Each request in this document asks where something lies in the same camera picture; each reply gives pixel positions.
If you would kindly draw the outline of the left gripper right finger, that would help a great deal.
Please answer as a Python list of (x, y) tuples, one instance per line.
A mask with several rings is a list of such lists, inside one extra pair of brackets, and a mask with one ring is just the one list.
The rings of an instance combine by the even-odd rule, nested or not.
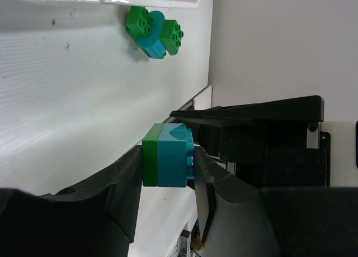
[(200, 146), (194, 149), (194, 186), (201, 242), (212, 233), (222, 203), (241, 204), (259, 195), (259, 190), (222, 168)]

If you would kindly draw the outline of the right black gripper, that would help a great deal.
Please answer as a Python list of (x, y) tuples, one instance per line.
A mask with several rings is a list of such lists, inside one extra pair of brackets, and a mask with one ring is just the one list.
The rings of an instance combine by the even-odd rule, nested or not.
[(170, 116), (202, 124), (199, 145), (232, 164), (233, 174), (253, 187), (329, 187), (330, 140), (320, 123), (311, 123), (324, 121), (320, 96), (177, 110)]

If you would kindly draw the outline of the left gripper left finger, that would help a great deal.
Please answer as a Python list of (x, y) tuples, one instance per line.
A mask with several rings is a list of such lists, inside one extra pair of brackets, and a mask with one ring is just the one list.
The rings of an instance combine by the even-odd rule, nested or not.
[(134, 146), (94, 175), (41, 197), (41, 239), (52, 245), (129, 245), (142, 187), (142, 148)]

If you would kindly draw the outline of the green lego plate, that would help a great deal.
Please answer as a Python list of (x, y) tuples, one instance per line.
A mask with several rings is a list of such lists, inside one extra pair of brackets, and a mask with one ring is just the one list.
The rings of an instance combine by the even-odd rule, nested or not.
[(155, 123), (142, 139), (143, 186), (156, 187), (157, 175), (157, 140), (164, 123)]

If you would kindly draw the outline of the teal rounded lego brick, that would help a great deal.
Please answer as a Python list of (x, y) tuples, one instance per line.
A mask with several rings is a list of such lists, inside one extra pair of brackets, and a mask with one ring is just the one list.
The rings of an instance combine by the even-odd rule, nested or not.
[(160, 11), (149, 13), (154, 19), (151, 31), (148, 37), (141, 37), (136, 40), (138, 46), (145, 51), (148, 57), (152, 59), (163, 59), (166, 55), (166, 49), (159, 37), (162, 31), (165, 17)]

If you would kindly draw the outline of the green lego brick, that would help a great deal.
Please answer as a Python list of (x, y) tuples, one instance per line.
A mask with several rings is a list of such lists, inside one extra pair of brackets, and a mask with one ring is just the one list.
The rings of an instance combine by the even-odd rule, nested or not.
[(153, 23), (154, 19), (145, 7), (131, 6), (125, 21), (125, 29), (127, 34), (137, 43), (138, 39), (150, 36)]
[(160, 41), (170, 55), (176, 55), (182, 45), (184, 32), (176, 20), (164, 20)]

